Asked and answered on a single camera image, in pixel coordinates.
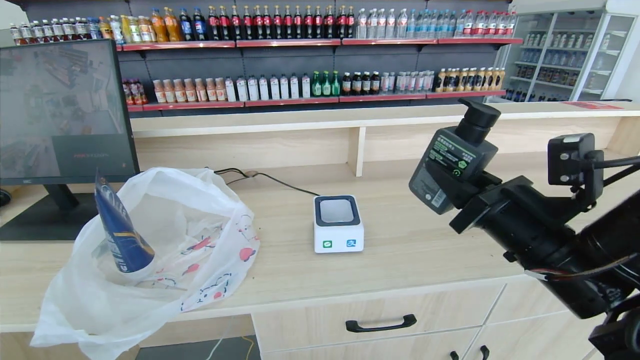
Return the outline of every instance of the monitor stand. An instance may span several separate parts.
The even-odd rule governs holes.
[[[92,193],[71,193],[64,184],[44,185],[49,193],[0,227],[0,241],[75,240],[98,215]]]

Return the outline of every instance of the monitor screen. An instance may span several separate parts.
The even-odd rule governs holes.
[[[138,172],[111,40],[0,49],[0,182],[92,183]]]

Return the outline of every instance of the sticker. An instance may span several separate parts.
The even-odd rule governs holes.
[[[579,108],[589,109],[589,110],[622,110],[624,108],[620,108],[619,106],[613,106],[609,104],[602,104],[600,102],[595,101],[563,101],[563,104],[577,106]]]

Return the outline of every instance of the barcode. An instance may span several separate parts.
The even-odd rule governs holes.
[[[433,198],[433,201],[431,201],[431,203],[437,208],[446,198],[447,196],[444,194],[444,192],[442,190],[439,190],[436,194],[436,197]]]

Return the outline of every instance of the green glass bottle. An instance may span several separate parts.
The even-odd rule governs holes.
[[[329,82],[329,72],[324,72],[324,83],[322,84],[322,95],[331,96],[331,83]]]
[[[338,72],[333,71],[333,83],[331,83],[331,96],[340,95],[340,83],[338,82]]]
[[[314,81],[311,83],[311,94],[315,97],[322,96],[322,85],[320,85],[320,72],[314,71]]]

